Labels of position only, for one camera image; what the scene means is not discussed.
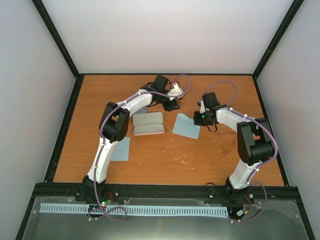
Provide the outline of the pink glasses case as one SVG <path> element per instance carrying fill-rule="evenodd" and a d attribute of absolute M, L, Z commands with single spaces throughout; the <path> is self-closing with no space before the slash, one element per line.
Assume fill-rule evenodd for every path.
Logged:
<path fill-rule="evenodd" d="M 135 136 L 156 135 L 165 132 L 162 112 L 135 114 L 132 120 L 134 126 L 133 134 Z"/>

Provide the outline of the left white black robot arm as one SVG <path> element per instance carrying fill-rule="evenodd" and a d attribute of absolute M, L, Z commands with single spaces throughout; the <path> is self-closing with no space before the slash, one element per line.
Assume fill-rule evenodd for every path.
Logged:
<path fill-rule="evenodd" d="M 152 103 L 161 104 L 166 112 L 180 108 L 177 100 L 185 95 L 177 81 L 157 75 L 153 82 L 143 85 L 134 95 L 120 101 L 107 103 L 99 124 L 99 145 L 92 166 L 83 178 L 86 195 L 99 201 L 104 195 L 107 169 L 116 146 L 128 132 L 130 117 Z"/>

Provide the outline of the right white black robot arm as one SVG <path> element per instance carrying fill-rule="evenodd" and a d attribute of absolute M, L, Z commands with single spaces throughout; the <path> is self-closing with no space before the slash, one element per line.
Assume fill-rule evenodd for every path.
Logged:
<path fill-rule="evenodd" d="M 194 125 L 209 128 L 222 124 L 237 134 L 239 162 L 226 179 L 223 193 L 228 202 L 235 202 L 246 192 L 260 167 L 278 155 L 278 145 L 271 134 L 269 121 L 263 117 L 249 117 L 227 104 L 220 104 L 214 92 L 202 95 L 198 105 L 200 110 L 194 112 Z"/>

